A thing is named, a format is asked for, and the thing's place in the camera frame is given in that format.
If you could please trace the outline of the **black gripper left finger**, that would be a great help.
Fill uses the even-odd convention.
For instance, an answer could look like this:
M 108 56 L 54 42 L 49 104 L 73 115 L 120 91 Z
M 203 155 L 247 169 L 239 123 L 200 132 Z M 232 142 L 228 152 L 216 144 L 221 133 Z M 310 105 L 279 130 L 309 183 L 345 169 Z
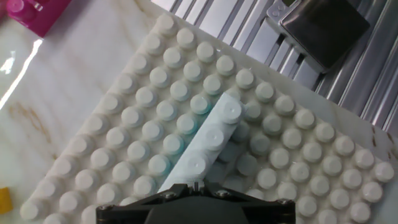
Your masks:
M 144 223 L 154 208 L 192 196 L 194 190 L 195 187 L 190 187 L 187 184 L 174 184 L 168 190 L 127 205 L 100 205 L 96 207 L 96 224 Z

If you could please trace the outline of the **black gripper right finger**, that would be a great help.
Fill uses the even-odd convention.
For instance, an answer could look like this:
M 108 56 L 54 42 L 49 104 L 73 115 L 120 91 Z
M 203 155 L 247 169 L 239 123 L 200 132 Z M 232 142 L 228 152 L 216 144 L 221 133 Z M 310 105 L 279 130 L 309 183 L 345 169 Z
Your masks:
M 227 189 L 219 184 L 194 183 L 194 196 L 201 223 L 295 223 L 295 202 L 291 199 L 265 201 Z

